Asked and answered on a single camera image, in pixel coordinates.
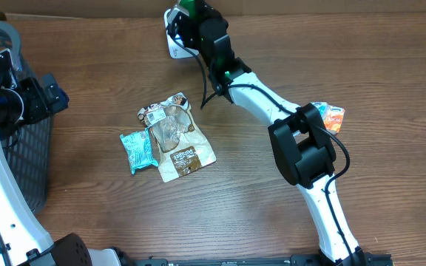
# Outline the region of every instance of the light blue snack packet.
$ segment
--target light blue snack packet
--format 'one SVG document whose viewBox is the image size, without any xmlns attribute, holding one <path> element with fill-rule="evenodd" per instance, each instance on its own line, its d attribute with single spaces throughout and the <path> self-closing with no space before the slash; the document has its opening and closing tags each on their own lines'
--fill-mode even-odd
<svg viewBox="0 0 426 266">
<path fill-rule="evenodd" d="M 120 138 L 127 152 L 131 174 L 134 174 L 136 169 L 150 165 L 159 166 L 157 160 L 152 156 L 151 140 L 147 128 L 143 132 L 134 132 L 126 137 L 121 135 Z"/>
</svg>

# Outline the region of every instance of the package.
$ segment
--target package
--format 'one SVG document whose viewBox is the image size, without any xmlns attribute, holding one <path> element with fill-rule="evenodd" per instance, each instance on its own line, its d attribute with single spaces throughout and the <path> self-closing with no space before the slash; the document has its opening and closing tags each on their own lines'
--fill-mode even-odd
<svg viewBox="0 0 426 266">
<path fill-rule="evenodd" d="M 126 137 L 121 135 L 120 138 L 127 152 L 131 174 L 134 174 L 136 169 L 159 166 L 157 160 L 152 156 L 151 140 L 147 129 L 143 132 L 134 132 Z"/>
<path fill-rule="evenodd" d="M 164 102 L 142 108 L 139 120 L 149 128 L 160 152 L 164 182 L 190 174 L 216 161 L 213 149 L 195 124 L 191 106 L 177 93 Z"/>
<path fill-rule="evenodd" d="M 325 102 L 312 103 L 318 108 L 325 128 L 332 134 L 338 134 L 345 117 L 345 110 L 340 107 L 328 105 Z"/>
</svg>

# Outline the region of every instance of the gray basket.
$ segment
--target gray basket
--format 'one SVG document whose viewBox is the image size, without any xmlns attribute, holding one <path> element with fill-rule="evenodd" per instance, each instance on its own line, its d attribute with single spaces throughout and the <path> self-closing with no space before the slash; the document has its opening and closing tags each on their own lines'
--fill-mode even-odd
<svg viewBox="0 0 426 266">
<path fill-rule="evenodd" d="M 0 51 L 7 48 L 11 49 L 11 63 L 18 80 L 37 78 L 20 54 L 21 42 L 16 29 L 0 21 Z M 8 147 L 16 136 L 1 142 L 7 163 L 32 212 L 40 211 L 47 201 L 52 124 L 53 119 L 50 117 L 36 125 L 22 127 L 19 141 L 12 148 L 4 147 Z"/>
</svg>

